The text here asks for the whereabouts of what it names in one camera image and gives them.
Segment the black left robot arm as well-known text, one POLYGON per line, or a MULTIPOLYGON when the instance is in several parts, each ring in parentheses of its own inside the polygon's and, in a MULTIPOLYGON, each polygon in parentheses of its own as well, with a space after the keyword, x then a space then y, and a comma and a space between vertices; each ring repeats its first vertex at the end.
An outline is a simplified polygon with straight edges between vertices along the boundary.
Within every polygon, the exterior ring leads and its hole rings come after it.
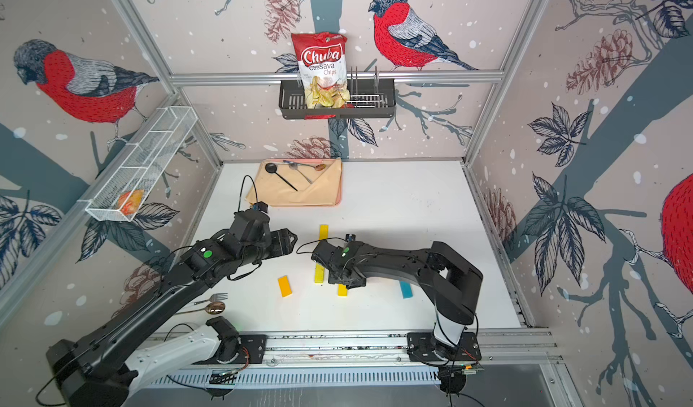
POLYGON ((215 358, 231 363, 247 353, 237 330, 215 317, 191 333, 143 347, 169 318, 220 281, 236 280, 246 264, 290 255, 298 241, 289 229, 272 231, 260 210, 237 212, 228 229, 188 247, 157 287, 77 341, 47 351, 53 383, 68 406, 120 406, 136 391, 176 370, 215 358))

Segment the yellow long block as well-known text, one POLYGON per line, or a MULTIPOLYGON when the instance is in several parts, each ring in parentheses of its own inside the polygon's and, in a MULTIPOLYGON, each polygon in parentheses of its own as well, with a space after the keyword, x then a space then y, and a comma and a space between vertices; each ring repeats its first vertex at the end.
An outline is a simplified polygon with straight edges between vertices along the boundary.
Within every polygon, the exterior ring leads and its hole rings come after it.
POLYGON ((313 281, 315 284, 323 284, 325 281, 325 268, 320 264, 315 264, 313 281))

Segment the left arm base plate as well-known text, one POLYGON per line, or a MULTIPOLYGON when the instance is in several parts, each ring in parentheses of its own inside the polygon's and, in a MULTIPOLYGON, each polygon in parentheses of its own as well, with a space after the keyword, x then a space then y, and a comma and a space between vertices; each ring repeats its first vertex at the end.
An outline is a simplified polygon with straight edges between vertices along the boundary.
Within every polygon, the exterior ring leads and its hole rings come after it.
POLYGON ((255 365, 263 362, 268 337, 264 334, 241 334, 222 340, 213 362, 226 365, 255 365))

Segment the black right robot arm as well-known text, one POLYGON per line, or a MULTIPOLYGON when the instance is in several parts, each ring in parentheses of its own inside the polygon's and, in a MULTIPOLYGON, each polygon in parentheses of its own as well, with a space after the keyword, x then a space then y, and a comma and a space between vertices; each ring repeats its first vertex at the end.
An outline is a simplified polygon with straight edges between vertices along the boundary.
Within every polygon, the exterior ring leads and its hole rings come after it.
POLYGON ((478 324, 476 306, 484 275, 443 242, 418 250, 395 250, 357 240, 344 246, 321 240, 310 258, 328 271, 330 283, 349 290, 366 286, 370 278, 419 286, 435 309, 433 337, 452 352, 460 351, 465 329, 478 324))

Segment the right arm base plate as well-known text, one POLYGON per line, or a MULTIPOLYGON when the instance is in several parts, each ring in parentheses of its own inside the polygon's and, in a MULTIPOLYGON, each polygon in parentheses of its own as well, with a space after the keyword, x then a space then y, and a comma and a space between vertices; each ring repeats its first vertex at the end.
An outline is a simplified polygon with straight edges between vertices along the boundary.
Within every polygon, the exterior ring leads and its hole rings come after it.
POLYGON ((407 334, 407 354, 411 362, 447 363, 479 362, 482 359, 478 339, 473 332, 466 331, 456 346, 437 340, 433 333, 410 332, 407 334))

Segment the lime yellow block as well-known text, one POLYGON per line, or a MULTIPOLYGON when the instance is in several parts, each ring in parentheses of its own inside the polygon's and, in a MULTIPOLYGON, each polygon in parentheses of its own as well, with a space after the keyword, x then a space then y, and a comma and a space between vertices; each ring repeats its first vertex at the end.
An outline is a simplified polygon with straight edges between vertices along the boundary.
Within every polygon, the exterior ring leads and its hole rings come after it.
POLYGON ((348 296, 348 289, 346 286, 339 284, 339 286, 337 286, 337 295, 339 295, 339 297, 348 296))

